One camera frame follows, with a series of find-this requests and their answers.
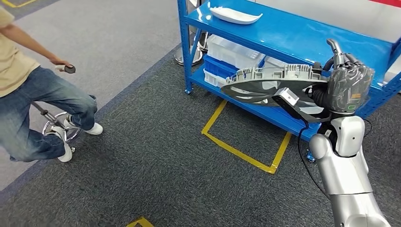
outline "beige t-shirt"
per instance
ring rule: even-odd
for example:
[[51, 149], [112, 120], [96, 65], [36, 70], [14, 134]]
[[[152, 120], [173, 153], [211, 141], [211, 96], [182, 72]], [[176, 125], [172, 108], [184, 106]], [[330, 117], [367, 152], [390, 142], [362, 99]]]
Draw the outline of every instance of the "beige t-shirt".
[[[14, 21], [14, 16], [0, 6], [0, 28]], [[8, 38], [0, 33], [0, 97], [21, 86], [39, 63], [25, 56]]]

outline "chrome stool leg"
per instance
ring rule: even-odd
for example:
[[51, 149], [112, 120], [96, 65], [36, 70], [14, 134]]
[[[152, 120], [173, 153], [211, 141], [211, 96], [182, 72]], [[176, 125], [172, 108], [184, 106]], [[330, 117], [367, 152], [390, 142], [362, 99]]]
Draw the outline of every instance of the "chrome stool leg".
[[68, 113], [67, 112], [63, 112], [63, 113], [59, 113], [57, 115], [52, 115], [48, 110], [43, 109], [38, 103], [33, 102], [32, 105], [39, 110], [40, 114], [42, 116], [44, 116], [48, 122], [44, 125], [43, 130], [42, 130], [42, 134], [46, 135], [46, 133], [50, 130], [50, 128], [52, 126], [58, 126], [62, 129], [64, 129], [64, 139], [66, 142], [71, 141], [72, 139], [74, 139], [79, 132], [81, 131], [80, 128], [69, 128], [66, 127], [62, 121], [61, 121], [61, 117], [67, 117]]

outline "white crate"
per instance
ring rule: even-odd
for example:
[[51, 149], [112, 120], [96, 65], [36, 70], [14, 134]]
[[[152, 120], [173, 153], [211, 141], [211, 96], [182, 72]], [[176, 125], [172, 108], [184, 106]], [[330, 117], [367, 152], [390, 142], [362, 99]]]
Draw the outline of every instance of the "white crate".
[[222, 87], [227, 84], [226, 79], [216, 76], [205, 69], [203, 70], [205, 73], [205, 82], [210, 83], [211, 85], [215, 87]]
[[239, 69], [257, 67], [264, 54], [231, 42], [217, 35], [208, 38], [208, 55]]

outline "white wall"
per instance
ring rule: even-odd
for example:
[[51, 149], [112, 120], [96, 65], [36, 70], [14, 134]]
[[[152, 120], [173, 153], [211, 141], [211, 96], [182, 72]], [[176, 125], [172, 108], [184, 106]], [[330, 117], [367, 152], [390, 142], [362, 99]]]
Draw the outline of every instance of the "white wall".
[[401, 8], [369, 0], [256, 0], [257, 3], [394, 43]]

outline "white boat model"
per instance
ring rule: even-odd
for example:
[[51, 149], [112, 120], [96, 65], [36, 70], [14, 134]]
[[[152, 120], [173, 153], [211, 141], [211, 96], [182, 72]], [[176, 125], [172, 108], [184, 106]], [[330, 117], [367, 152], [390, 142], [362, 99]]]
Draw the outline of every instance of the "white boat model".
[[210, 8], [210, 11], [213, 16], [219, 19], [240, 25], [249, 25], [255, 23], [263, 16], [262, 13], [258, 16], [254, 16], [225, 7], [213, 7]]

